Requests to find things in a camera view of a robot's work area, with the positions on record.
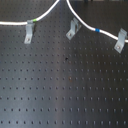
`metal bracket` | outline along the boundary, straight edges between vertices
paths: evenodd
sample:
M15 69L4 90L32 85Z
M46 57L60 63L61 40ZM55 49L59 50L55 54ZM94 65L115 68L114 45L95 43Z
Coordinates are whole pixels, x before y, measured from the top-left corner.
M33 36L33 31L34 31L34 23L31 20L27 21L26 25L26 37L25 37L25 44L30 44Z
M118 34L118 41L114 47L117 52L121 53L121 51L125 45L126 37L127 37L127 32L121 28L120 32Z
M81 25L79 24L78 20L76 18L73 18L73 20L71 21L71 28L69 32L66 34L67 38L71 40L80 28Z

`black surface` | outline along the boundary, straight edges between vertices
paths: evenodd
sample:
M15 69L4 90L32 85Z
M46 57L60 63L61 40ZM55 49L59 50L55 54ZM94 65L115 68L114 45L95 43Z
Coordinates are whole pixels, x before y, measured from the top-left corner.
M40 16L53 1L0 1L1 21ZM89 25L118 35L128 30L128 3L72 2ZM69 41L73 15L66 2L36 24L32 44L25 26L0 26L1 128L127 128L128 45L82 27Z

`metal mount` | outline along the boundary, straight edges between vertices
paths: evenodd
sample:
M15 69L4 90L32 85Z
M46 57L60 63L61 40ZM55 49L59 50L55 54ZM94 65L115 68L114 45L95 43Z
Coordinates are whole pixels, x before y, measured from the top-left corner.
M33 36L33 31L34 31L34 23L31 20L27 21L26 25L26 37L25 37L25 44L30 44Z
M71 40L80 28L81 25L79 24L78 20L76 18L73 18L73 20L71 21L71 28L69 32L66 34L67 38Z
M127 37L127 32L121 28L120 32L118 34L118 41L114 47L117 52L121 53L121 51L125 45L126 37Z

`white cable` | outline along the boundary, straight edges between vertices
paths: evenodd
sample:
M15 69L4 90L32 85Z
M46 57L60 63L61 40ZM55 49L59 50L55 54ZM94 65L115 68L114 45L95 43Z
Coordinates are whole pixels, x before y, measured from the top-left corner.
M39 21L42 18L44 18L46 15L48 15L51 12L51 10L57 5L57 3L59 1L60 0L56 0L56 2L43 15L34 19L34 21ZM4 21L1 21L0 25L27 25L27 22L4 22Z
M48 13L50 13L50 11L58 4L60 0L56 0L56 2L49 8L48 11L46 11L43 15L41 15L40 17L36 18L37 21L41 20L42 18L44 18L46 15L48 15Z
M106 31L100 30L100 29L96 29L96 28L93 28L93 27L87 25L87 24L76 14L76 12L73 10L73 8L72 8L72 6L71 6L69 0L66 0L66 1L67 1L67 4L68 4L68 6L69 6L71 12L76 16L76 18L77 18L85 27L87 27L88 29L90 29L90 30L92 30L92 31L97 31L97 30L98 30L98 32L103 33L103 34L105 34L105 35L107 35L107 36L109 36L109 37L111 37L111 38L113 38L113 39L115 39L115 40L118 40L118 37L112 35L112 34L109 33L109 32L106 32Z

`mounting screw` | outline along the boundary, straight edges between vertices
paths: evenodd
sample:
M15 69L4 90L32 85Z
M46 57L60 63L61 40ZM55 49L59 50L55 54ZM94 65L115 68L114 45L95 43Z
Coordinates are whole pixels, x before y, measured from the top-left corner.
M117 48L117 49L120 49L120 46L117 46L116 48Z
M27 41L30 41L30 38L28 38Z
M71 33L69 33L69 36L71 36L72 34Z

